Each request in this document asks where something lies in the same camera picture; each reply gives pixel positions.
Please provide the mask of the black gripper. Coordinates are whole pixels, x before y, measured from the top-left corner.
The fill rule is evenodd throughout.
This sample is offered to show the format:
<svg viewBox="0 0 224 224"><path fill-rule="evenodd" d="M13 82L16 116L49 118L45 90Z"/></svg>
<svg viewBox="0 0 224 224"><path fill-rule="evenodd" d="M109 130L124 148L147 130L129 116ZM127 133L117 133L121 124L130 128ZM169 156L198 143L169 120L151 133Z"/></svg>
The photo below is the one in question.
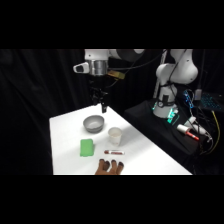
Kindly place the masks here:
<svg viewBox="0 0 224 224"><path fill-rule="evenodd" d="M107 112L106 78L104 76L91 76L89 80L90 96L94 104L102 106L102 113Z"/></svg>

